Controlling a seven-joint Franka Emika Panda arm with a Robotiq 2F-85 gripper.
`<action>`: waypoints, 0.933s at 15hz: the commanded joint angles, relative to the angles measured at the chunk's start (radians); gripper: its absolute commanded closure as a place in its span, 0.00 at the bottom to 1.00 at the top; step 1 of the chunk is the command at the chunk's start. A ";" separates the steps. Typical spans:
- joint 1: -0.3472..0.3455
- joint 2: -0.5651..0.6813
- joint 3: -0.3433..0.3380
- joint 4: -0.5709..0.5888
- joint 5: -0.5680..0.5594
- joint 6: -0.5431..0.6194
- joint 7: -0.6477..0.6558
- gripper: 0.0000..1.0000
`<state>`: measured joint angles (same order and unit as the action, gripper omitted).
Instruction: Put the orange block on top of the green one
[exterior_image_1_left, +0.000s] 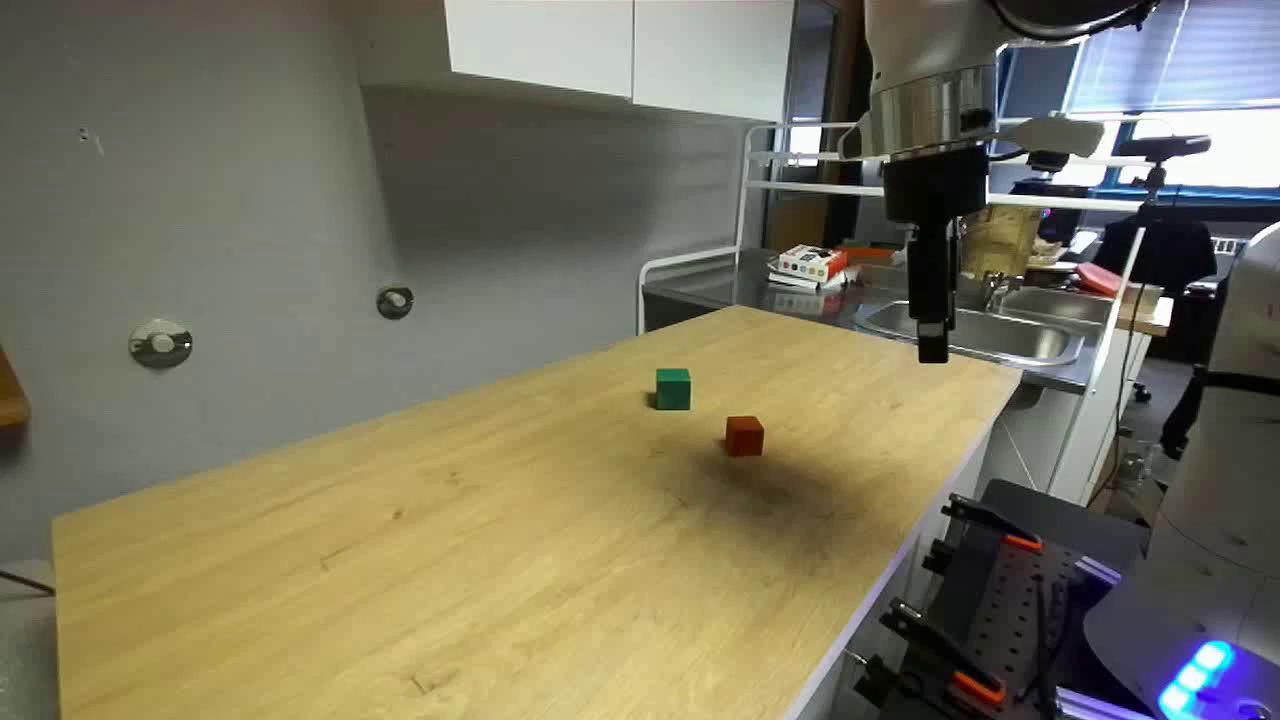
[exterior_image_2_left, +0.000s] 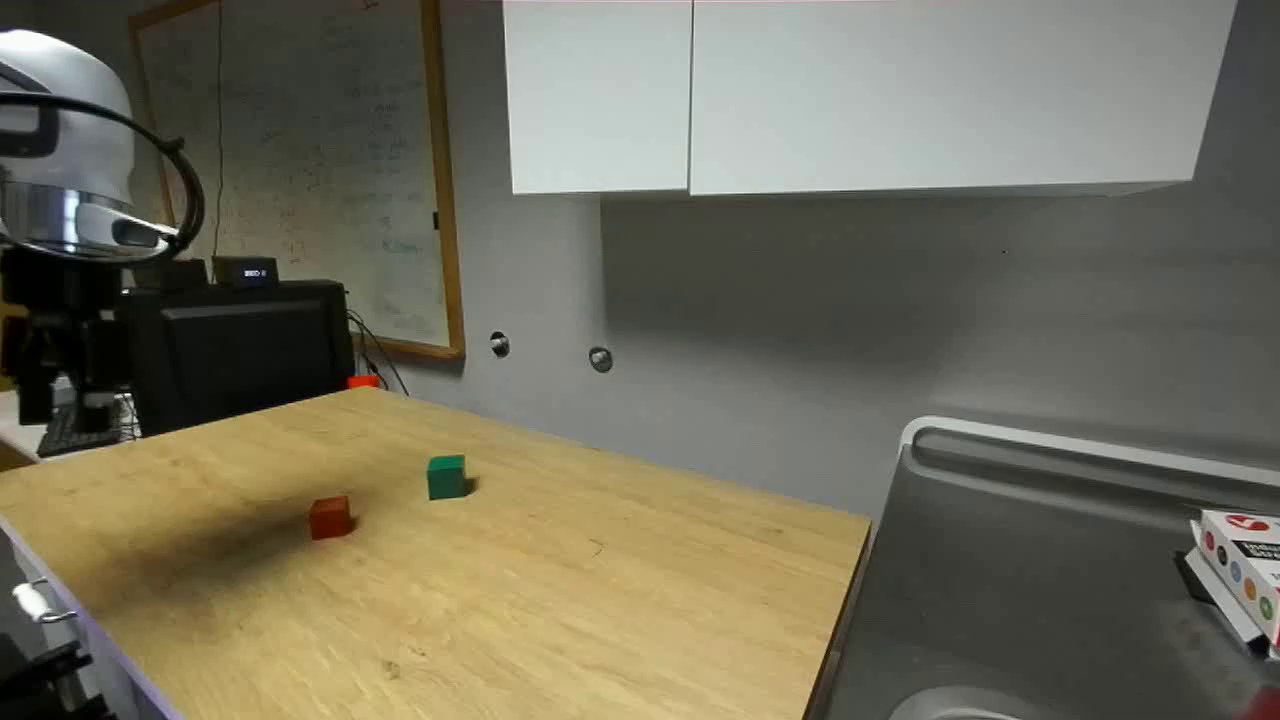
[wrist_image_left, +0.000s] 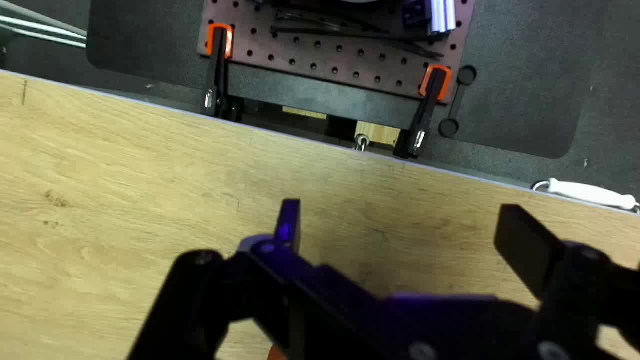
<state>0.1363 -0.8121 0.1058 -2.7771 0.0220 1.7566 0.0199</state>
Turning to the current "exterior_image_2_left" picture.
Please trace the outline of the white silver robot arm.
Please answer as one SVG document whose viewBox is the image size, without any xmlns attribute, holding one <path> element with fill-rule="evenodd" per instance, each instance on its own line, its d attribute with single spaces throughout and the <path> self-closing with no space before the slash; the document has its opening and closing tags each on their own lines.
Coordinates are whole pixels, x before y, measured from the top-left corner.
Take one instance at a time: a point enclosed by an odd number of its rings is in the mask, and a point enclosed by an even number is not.
<svg viewBox="0 0 1280 720">
<path fill-rule="evenodd" d="M 5 28 L 0 98 L 0 227 L 11 245 L 86 266 L 145 266 L 190 245 L 186 227 L 132 212 L 145 132 L 103 62 Z"/>
</svg>

